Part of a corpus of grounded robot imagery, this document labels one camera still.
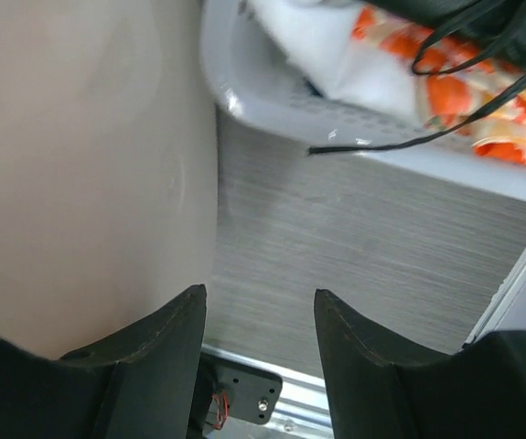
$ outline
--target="white plastic bin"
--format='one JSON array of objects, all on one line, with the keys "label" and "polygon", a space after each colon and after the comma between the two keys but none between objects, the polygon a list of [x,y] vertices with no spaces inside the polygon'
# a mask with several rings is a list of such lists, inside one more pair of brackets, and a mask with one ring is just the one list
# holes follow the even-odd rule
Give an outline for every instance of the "white plastic bin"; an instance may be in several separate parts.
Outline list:
[{"label": "white plastic bin", "polygon": [[[206,80],[220,106],[252,127],[309,145],[395,143],[423,132],[375,112],[313,96],[301,75],[286,65],[244,0],[205,2],[201,57]],[[468,141],[459,136],[402,151],[361,155],[526,200],[524,166],[476,157]]]}]

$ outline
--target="white cloth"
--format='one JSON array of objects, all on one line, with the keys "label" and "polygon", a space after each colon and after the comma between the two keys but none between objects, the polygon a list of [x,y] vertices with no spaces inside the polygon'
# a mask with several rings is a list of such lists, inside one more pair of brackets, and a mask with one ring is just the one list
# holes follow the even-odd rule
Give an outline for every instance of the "white cloth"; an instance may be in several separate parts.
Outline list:
[{"label": "white cloth", "polygon": [[317,0],[249,1],[267,34],[324,97],[418,123],[407,66],[351,38],[362,2],[334,7]]}]

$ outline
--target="orange and white cloth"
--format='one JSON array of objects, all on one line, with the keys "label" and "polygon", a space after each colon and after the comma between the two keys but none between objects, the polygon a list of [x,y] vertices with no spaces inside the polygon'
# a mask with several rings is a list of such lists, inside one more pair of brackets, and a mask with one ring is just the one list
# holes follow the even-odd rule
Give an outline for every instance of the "orange and white cloth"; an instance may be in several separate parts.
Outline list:
[{"label": "orange and white cloth", "polygon": [[[384,50],[409,66],[431,30],[365,5],[352,39]],[[452,37],[429,48],[420,70],[442,70],[478,54],[478,49]],[[415,77],[417,110],[424,126],[443,130],[465,119],[519,78],[505,62],[488,59],[450,75]],[[470,135],[477,155],[526,165],[526,91],[489,117],[472,123]]]}]

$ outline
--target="bolt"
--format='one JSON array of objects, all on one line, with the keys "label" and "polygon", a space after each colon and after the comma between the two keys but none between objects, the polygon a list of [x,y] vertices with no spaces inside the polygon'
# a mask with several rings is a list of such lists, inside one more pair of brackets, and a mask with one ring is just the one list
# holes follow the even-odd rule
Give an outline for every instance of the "bolt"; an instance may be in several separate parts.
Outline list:
[{"label": "bolt", "polygon": [[269,402],[267,400],[259,401],[259,410],[261,412],[266,412],[269,409]]}]

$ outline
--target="beige curved surface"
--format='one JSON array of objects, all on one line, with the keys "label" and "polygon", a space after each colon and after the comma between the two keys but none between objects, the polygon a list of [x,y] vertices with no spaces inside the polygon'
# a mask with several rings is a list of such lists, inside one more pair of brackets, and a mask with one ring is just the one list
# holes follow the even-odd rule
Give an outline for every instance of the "beige curved surface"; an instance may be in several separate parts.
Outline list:
[{"label": "beige curved surface", "polygon": [[56,357],[209,279],[199,2],[0,0],[0,335]]}]

